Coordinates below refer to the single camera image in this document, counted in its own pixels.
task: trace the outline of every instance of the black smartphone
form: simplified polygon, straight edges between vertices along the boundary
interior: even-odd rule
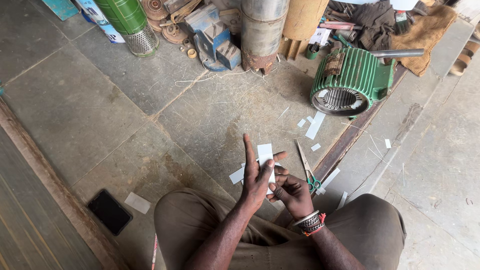
[[[114,236],[119,235],[123,228],[132,220],[132,215],[105,189],[100,191],[100,193],[88,203],[88,208]]]

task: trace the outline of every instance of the dirty rag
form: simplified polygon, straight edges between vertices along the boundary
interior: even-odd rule
[[[454,22],[457,13],[449,6],[432,8],[430,15],[415,15],[415,24],[411,30],[401,36],[392,35],[392,49],[425,49],[421,57],[397,58],[402,65],[421,77],[430,65],[430,53],[433,47]]]
[[[353,22],[363,26],[359,41],[367,50],[391,48],[395,12],[390,1],[363,4],[353,14]]]

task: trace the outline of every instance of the scissor blade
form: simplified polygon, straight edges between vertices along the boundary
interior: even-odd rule
[[[299,148],[300,158],[301,158],[301,162],[303,163],[303,168],[306,169],[306,170],[310,170],[310,165],[308,164],[307,157],[303,153],[303,150],[301,149],[301,146],[300,146],[298,141],[297,141],[297,146]]]

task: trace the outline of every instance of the scissors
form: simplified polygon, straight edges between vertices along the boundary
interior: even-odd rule
[[[319,189],[322,186],[322,183],[318,181],[313,175],[312,170],[310,169],[310,165],[308,164],[307,158],[305,157],[305,154],[303,153],[303,150],[301,149],[298,141],[297,141],[297,146],[299,148],[300,158],[301,158],[301,162],[303,163],[305,175],[307,176],[308,190],[311,193],[315,189]]]

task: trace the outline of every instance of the brown trousers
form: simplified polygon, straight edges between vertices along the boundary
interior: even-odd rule
[[[189,188],[163,196],[154,218],[167,269],[182,269],[233,206]],[[390,203],[363,194],[328,215],[325,224],[367,269],[397,268],[406,233],[400,213]],[[229,268],[313,270],[323,266],[311,239],[253,216]]]

